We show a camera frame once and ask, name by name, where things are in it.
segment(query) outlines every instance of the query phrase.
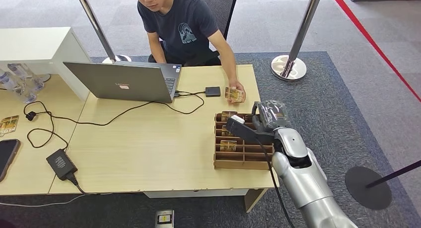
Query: wooden sorting tray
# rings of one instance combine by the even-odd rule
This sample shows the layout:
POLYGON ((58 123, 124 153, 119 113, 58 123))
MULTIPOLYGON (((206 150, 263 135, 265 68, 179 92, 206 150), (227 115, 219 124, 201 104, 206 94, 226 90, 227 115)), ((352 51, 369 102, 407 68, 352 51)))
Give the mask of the wooden sorting tray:
MULTIPOLYGON (((236 114, 245 119, 248 127, 255 129, 251 121, 251 116, 247 114, 236 114)), ((268 162, 266 162, 265 154, 260 145, 255 142, 245 142, 240 137, 229 135, 227 131, 222 129, 226 125, 226 121, 222 121, 222 114, 215 116, 215 154, 213 156, 213 165, 215 168, 232 168, 232 169, 258 169, 268 170, 268 162), (220 142, 223 140, 237 141, 235 151, 221 151, 220 142)), ((263 144, 268 153, 270 161, 274 154, 273 144, 263 144)))

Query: black phone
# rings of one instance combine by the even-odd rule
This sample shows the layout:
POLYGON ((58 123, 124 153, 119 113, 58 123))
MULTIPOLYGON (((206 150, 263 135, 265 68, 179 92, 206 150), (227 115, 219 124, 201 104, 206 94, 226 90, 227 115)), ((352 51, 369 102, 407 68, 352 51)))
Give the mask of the black phone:
POLYGON ((0 141, 0 182, 3 181, 4 177, 6 177, 7 169, 13 162, 19 147, 19 140, 0 141))

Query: table leg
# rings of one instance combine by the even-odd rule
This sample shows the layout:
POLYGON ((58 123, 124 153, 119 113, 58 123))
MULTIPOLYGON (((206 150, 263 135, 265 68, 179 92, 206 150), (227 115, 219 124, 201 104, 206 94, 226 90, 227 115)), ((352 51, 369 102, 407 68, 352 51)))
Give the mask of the table leg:
POLYGON ((249 213, 256 203, 263 197, 268 189, 249 189, 244 196, 244 202, 246 204, 246 212, 249 213))

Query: laptop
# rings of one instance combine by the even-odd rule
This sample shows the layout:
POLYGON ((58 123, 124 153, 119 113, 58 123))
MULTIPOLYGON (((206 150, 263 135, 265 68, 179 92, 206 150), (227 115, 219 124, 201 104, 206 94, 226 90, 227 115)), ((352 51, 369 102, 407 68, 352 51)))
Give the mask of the laptop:
POLYGON ((97 98, 171 103, 181 65, 120 62, 63 64, 97 98))

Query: man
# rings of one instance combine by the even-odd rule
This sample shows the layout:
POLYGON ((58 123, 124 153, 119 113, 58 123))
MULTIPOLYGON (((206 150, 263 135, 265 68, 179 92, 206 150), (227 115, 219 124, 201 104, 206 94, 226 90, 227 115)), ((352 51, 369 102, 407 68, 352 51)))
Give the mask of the man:
POLYGON ((210 41, 221 59, 211 59, 204 65, 222 65, 229 87, 244 91, 237 78, 234 53, 203 0, 139 0, 138 11, 152 52, 149 62, 185 64, 211 52, 210 41))

